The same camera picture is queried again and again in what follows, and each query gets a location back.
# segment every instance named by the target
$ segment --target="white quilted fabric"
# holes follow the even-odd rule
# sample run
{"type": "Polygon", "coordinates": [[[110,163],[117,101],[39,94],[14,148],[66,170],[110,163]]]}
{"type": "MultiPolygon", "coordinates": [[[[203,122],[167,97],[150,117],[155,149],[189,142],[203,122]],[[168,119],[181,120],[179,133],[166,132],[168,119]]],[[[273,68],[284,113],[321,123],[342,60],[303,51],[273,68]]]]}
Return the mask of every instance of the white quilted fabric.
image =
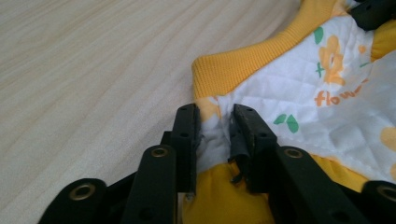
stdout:
{"type": "Polygon", "coordinates": [[[230,114],[242,104],[260,113],[280,145],[395,182],[396,52],[370,63],[372,42],[351,17],[333,18],[233,92],[210,98],[221,118],[203,123],[198,170],[227,161],[230,114]]]}

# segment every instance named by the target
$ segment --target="wood grain surface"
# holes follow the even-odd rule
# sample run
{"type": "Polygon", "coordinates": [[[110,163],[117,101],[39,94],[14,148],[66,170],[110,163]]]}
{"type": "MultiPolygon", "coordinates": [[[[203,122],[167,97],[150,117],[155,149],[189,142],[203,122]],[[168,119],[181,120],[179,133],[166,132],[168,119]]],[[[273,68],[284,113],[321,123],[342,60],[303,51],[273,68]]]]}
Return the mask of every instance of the wood grain surface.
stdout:
{"type": "Polygon", "coordinates": [[[108,185],[193,102],[191,63],[287,26],[297,0],[0,0],[0,223],[108,185]]]}

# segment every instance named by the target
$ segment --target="fabric item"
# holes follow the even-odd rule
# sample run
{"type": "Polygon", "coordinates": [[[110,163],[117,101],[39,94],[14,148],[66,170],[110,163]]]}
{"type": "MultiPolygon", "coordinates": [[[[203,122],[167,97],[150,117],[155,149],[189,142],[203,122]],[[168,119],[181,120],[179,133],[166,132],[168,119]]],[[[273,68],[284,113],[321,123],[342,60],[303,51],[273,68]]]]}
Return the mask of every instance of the fabric item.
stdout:
{"type": "Polygon", "coordinates": [[[273,223],[265,195],[230,183],[233,104],[255,108],[281,146],[305,149],[335,182],[359,191],[368,178],[396,181],[396,52],[385,44],[396,26],[364,32],[347,15],[356,5],[304,0],[285,32],[194,62],[202,142],[185,223],[273,223]]]}

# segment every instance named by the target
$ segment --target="yellow fabric edge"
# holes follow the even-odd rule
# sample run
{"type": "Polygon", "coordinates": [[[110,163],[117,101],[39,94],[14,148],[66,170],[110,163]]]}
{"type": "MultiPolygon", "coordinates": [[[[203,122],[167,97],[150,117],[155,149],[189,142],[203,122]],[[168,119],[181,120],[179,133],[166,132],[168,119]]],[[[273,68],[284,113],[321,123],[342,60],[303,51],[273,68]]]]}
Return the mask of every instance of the yellow fabric edge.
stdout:
{"type": "MultiPolygon", "coordinates": [[[[367,178],[347,169],[332,158],[312,158],[332,181],[355,191],[361,191],[367,178]]],[[[200,173],[197,180],[197,197],[183,202],[183,222],[201,223],[274,223],[267,194],[250,194],[242,181],[233,185],[230,180],[238,168],[223,163],[200,173]]]]}
{"type": "Polygon", "coordinates": [[[390,20],[374,32],[372,62],[394,50],[396,50],[396,20],[390,20]]]}
{"type": "Polygon", "coordinates": [[[332,16],[337,0],[304,0],[285,31],[261,43],[202,56],[192,64],[194,98],[225,95],[258,69],[279,57],[332,16]]]}

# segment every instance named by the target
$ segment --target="yellow trim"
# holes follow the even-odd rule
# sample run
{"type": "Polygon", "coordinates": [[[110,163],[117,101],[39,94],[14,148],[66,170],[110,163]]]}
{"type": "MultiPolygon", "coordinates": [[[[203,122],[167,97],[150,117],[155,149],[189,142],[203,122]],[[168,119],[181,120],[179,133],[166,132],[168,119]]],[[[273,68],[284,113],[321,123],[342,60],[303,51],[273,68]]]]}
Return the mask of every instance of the yellow trim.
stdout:
{"type": "Polygon", "coordinates": [[[396,50],[396,20],[391,20],[374,32],[372,62],[394,50],[396,50]]]}
{"type": "Polygon", "coordinates": [[[225,95],[258,69],[300,43],[333,14],[337,0],[304,0],[295,20],[259,44],[200,57],[192,64],[194,98],[225,95]]]}
{"type": "Polygon", "coordinates": [[[361,192],[363,184],[368,181],[367,177],[346,168],[336,159],[321,158],[316,155],[311,155],[311,157],[332,181],[349,189],[361,192]]]}

